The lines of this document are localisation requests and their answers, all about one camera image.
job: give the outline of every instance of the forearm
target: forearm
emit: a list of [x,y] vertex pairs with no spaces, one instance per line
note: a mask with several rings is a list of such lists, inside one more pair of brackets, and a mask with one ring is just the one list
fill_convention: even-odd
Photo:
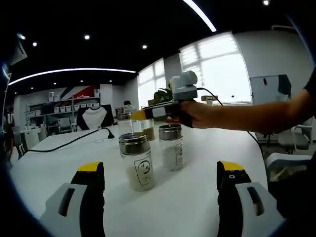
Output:
[[209,111],[210,127],[262,133],[289,129],[296,119],[289,115],[287,102],[255,106],[213,106]]

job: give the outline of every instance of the ceiling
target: ceiling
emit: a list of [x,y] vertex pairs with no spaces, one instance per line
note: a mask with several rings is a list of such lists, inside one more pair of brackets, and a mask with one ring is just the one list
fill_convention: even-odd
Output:
[[[196,40],[224,31],[269,30],[290,25],[284,14],[261,0],[196,0],[217,32],[212,33],[182,0],[135,0],[83,5],[26,5],[12,20],[28,57],[15,65],[11,81],[35,73],[68,68],[140,71]],[[42,75],[15,83],[8,93],[54,87],[110,83],[121,85],[136,74],[77,71]]]

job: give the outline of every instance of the white table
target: white table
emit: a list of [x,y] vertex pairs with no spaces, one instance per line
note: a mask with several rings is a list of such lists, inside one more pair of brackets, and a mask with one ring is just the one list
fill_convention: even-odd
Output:
[[[105,171],[104,229],[107,237],[209,237],[217,236],[219,213],[216,163],[241,164],[252,181],[267,188],[265,166],[256,142],[242,131],[190,129],[183,126],[185,167],[162,168],[159,141],[151,142],[156,186],[135,192],[119,154],[118,128],[84,137],[50,153],[28,152],[11,169],[17,191],[28,209],[39,218],[46,200],[69,183],[85,163],[102,161]],[[50,136],[34,149],[52,149],[90,131]],[[158,137],[158,126],[155,127]]]

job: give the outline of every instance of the metal lid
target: metal lid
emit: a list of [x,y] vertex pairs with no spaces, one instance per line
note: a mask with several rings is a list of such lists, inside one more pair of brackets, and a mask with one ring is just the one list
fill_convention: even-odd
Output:
[[118,114],[118,120],[128,120],[130,119],[131,113]]
[[127,133],[119,137],[119,149],[124,155],[139,155],[150,149],[147,135]]
[[182,138],[181,125],[168,124],[159,127],[159,139],[161,140],[176,140]]

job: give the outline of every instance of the black power cable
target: black power cable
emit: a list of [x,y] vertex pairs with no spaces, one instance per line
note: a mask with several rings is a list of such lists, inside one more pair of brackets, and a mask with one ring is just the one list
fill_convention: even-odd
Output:
[[64,146],[66,146],[66,145],[69,145],[69,144],[71,144],[71,143],[73,143],[73,142],[75,142],[75,141],[77,141],[77,140],[79,140],[79,139],[81,139],[81,138],[83,138],[83,137],[86,137],[86,136],[88,136],[88,135],[90,135],[90,134],[92,134],[92,133],[95,133],[95,132],[97,132],[97,131],[99,131],[99,130],[101,130],[101,129],[106,129],[106,130],[108,130],[108,132],[109,132],[109,135],[108,135],[108,139],[112,139],[112,138],[114,138],[114,135],[113,135],[113,133],[111,132],[111,130],[109,130],[107,127],[101,127],[101,128],[99,128],[99,129],[97,129],[97,130],[95,130],[95,131],[92,131],[92,132],[90,132],[90,133],[88,133],[88,134],[85,134],[85,135],[83,135],[83,136],[81,136],[81,137],[78,137],[78,138],[76,138],[75,140],[72,140],[72,141],[70,141],[70,142],[68,142],[68,143],[66,143],[66,144],[64,144],[64,145],[61,145],[61,146],[59,146],[59,147],[56,147],[56,148],[54,148],[54,149],[50,149],[50,150],[28,150],[29,152],[53,152],[53,151],[55,151],[55,150],[57,150],[57,149],[59,149],[59,148],[62,148],[62,147],[64,147]]
[[[216,97],[212,92],[210,92],[208,89],[205,89],[205,88],[203,88],[203,87],[198,87],[197,90],[206,90],[206,91],[207,91],[208,93],[210,93],[212,96]],[[221,102],[219,99],[217,99],[217,101],[220,103],[221,106],[224,106],[224,105],[222,104],[222,102]],[[259,146],[259,148],[260,148],[260,151],[261,151],[262,158],[263,158],[263,150],[262,150],[262,148],[261,148],[259,142],[257,141],[257,139],[256,139],[249,131],[246,131],[246,132],[247,132],[247,133],[253,138],[253,140],[255,140],[255,142],[258,144],[258,146]]]

